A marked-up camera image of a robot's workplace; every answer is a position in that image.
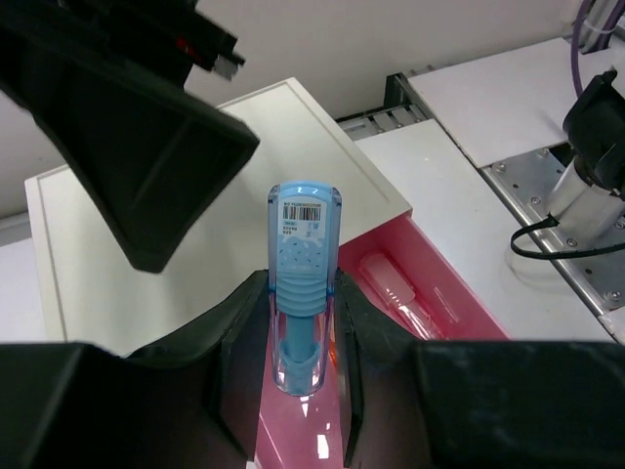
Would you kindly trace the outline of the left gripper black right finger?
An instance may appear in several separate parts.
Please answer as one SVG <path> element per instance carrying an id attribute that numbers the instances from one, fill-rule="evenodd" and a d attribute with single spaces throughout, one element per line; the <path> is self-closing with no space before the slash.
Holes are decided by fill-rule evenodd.
<path id="1" fill-rule="evenodd" d="M 624 349 L 424 341 L 345 273 L 334 297 L 348 468 L 620 468 Z"/>

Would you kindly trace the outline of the blue cap-shaped clip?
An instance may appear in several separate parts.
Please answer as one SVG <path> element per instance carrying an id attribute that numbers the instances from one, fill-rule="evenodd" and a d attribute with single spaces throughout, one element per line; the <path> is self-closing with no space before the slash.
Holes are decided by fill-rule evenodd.
<path id="1" fill-rule="evenodd" d="M 291 396 L 323 386 L 341 215 L 341 194 L 324 183 L 282 183 L 268 195 L 272 376 Z"/>

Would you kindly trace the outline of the pink cap-shaped clip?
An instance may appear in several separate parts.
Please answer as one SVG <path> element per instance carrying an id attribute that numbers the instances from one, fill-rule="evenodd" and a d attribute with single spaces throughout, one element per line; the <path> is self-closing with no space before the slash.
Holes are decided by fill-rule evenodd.
<path id="1" fill-rule="evenodd" d="M 366 254 L 358 269 L 391 316 L 415 336 L 424 340 L 443 339 L 428 309 L 390 257 L 383 252 Z"/>

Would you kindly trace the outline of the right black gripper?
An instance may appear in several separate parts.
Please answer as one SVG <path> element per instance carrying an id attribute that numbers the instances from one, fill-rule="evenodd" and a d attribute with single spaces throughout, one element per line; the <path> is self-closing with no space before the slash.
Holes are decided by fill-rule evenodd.
<path id="1" fill-rule="evenodd" d="M 237 38 L 194 1 L 4 1 L 1 89 L 27 110 L 128 262 L 164 270 L 250 160 L 258 137 L 184 91 L 198 66 L 230 81 Z"/>

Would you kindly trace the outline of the pink drawer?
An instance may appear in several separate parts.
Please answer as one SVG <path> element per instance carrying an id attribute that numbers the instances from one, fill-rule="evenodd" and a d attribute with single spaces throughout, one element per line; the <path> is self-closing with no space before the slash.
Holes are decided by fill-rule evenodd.
<path id="1" fill-rule="evenodd" d="M 420 338 L 506 338 L 482 302 L 423 232 L 404 214 L 340 247 L 339 265 L 368 301 Z M 255 465 L 340 468 L 343 465 L 336 348 L 329 348 L 323 387 L 289 397 L 265 370 Z"/>

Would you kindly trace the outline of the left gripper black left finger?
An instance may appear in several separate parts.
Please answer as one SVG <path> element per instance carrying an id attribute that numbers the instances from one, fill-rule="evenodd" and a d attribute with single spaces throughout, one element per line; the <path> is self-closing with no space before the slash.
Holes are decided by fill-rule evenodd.
<path id="1" fill-rule="evenodd" d="M 256 452 L 268 275 L 120 357 L 95 345 L 1 348 L 5 468 L 243 468 Z"/>

